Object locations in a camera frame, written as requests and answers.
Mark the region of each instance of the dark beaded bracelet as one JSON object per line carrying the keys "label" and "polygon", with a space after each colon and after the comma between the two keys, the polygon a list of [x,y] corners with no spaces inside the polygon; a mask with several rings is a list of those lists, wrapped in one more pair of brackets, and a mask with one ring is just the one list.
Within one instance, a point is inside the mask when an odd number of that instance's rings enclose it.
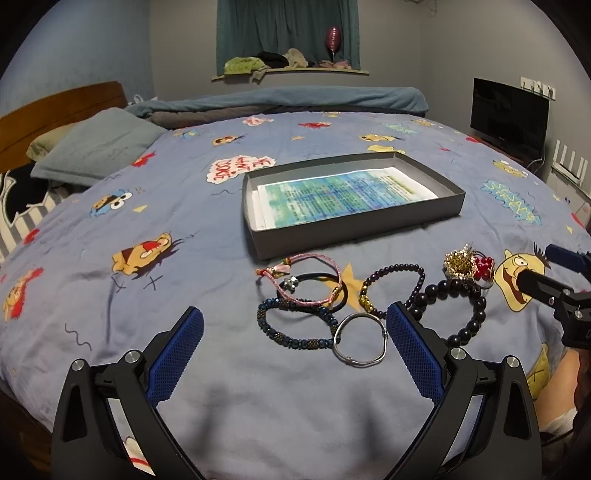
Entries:
{"label": "dark beaded bracelet", "polygon": [[[332,338],[291,338],[284,333],[278,332],[267,323],[267,310],[269,309],[289,310],[291,312],[303,312],[316,315],[323,319],[329,326]],[[291,348],[293,350],[332,349],[334,345],[333,338],[339,325],[339,322],[327,307],[299,307],[293,301],[284,298],[267,299],[261,303],[258,307],[258,311],[256,312],[256,321],[258,322],[261,330],[277,345],[283,345],[284,347]],[[336,342],[340,342],[340,336],[336,339]]]}
{"label": "dark beaded bracelet", "polygon": [[[289,290],[291,293],[295,293],[296,287],[300,284],[300,282],[303,282],[306,280],[323,281],[324,278],[328,278],[330,280],[333,280],[335,283],[339,282],[339,277],[337,277],[336,275],[333,275],[332,273],[304,273],[302,275],[292,275],[291,277],[286,278],[284,281],[282,281],[280,283],[280,287],[283,290]],[[347,290],[347,285],[345,284],[345,282],[343,282],[341,290],[343,291],[343,300],[341,300],[340,303],[336,307],[331,307],[330,305],[328,305],[328,307],[327,307],[333,313],[338,312],[345,305],[347,305],[347,300],[349,299],[349,291]],[[279,290],[277,290],[277,298],[281,298],[281,297],[282,297],[281,292]]]}
{"label": "dark beaded bracelet", "polygon": [[467,345],[471,338],[476,336],[482,322],[486,319],[486,299],[482,296],[482,289],[474,282],[452,278],[451,280],[442,280],[438,285],[428,285],[424,293],[418,293],[414,297],[415,306],[409,310],[409,313],[419,322],[423,318],[423,309],[438,298],[444,300],[448,293],[468,296],[473,305],[474,315],[465,328],[447,339],[447,347]]}
{"label": "dark beaded bracelet", "polygon": [[421,291],[423,287],[423,283],[425,282],[425,270],[416,264],[395,264],[390,265],[389,267],[380,268],[376,270],[373,274],[371,274],[368,278],[365,279],[363,284],[361,285],[361,291],[359,292],[359,304],[365,309],[367,313],[376,316],[382,320],[386,319],[386,312],[382,312],[373,306],[373,304],[369,301],[368,298],[368,288],[369,286],[376,282],[379,278],[388,275],[389,273],[393,272],[403,272],[403,271],[410,271],[410,272],[418,272],[418,281],[415,285],[413,292],[410,294],[407,301],[404,302],[404,306],[406,308],[410,308],[413,304],[413,299],[416,295]]}

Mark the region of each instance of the television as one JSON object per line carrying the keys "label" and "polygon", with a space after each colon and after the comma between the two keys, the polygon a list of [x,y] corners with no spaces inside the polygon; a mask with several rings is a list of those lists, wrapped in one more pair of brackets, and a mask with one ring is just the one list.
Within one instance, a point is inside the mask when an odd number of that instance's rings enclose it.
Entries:
{"label": "television", "polygon": [[520,88],[474,79],[470,127],[525,162],[543,157],[550,101]]}

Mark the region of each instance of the blue cartoon print bed sheet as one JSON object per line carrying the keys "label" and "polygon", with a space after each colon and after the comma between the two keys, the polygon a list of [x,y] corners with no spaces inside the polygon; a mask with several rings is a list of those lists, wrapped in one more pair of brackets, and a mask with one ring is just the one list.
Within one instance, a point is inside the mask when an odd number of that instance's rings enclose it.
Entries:
{"label": "blue cartoon print bed sheet", "polygon": [[[390,343],[378,366],[358,370],[328,350],[295,351],[269,341],[256,321],[275,294],[254,269],[241,212],[242,173],[273,164],[367,151],[405,151],[466,190],[460,216],[320,250],[343,270],[348,305],[360,310],[361,282],[379,268],[417,263],[442,280],[444,254],[465,243],[494,257],[486,320],[466,347],[477,359],[520,358],[536,395],[563,354],[552,311],[522,295],[524,268],[575,288],[584,280],[543,256],[549,243],[591,249],[568,206],[532,174],[458,131],[409,115],[297,112],[233,119],[163,135],[133,165],[58,205],[36,236],[2,267],[0,371],[17,399],[49,429],[72,360],[113,362],[168,330],[189,305],[205,334],[172,398],[158,407],[208,477],[226,479],[383,478],[433,404],[421,398]],[[294,272],[318,271],[313,260]],[[371,286],[385,309],[404,301],[416,273]],[[298,294],[324,298],[333,284],[303,282]],[[428,307],[422,323],[441,337],[470,320],[466,299]],[[315,317],[268,313],[295,338],[325,338]],[[341,350],[370,359],[379,328],[352,323]],[[469,434],[470,409],[450,456]],[[121,412],[116,411],[118,421]],[[123,434],[130,433],[120,421]]]}

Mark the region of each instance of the pink balloon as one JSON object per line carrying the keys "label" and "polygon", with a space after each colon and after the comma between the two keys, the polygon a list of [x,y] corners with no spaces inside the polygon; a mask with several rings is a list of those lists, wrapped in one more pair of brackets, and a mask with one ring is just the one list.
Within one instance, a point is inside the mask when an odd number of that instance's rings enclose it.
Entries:
{"label": "pink balloon", "polygon": [[330,27],[326,32],[326,48],[332,53],[339,51],[340,48],[340,30],[339,27]]}

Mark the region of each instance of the blue beaded bracelet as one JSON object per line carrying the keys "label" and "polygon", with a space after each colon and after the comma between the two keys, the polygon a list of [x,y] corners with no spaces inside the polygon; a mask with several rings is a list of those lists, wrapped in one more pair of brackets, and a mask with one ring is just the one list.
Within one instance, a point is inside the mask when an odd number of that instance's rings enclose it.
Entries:
{"label": "blue beaded bracelet", "polygon": [[[339,322],[327,307],[301,307],[297,306],[293,301],[287,299],[267,299],[259,305],[258,311],[256,312],[256,320],[261,330],[277,345],[283,345],[284,347],[291,348],[293,350],[332,349],[334,345],[333,338],[297,339],[288,337],[284,333],[278,332],[267,323],[267,310],[269,309],[289,310],[291,312],[302,312],[316,315],[326,322],[330,328],[332,337],[334,337]],[[340,336],[336,339],[336,342],[340,342]]]}

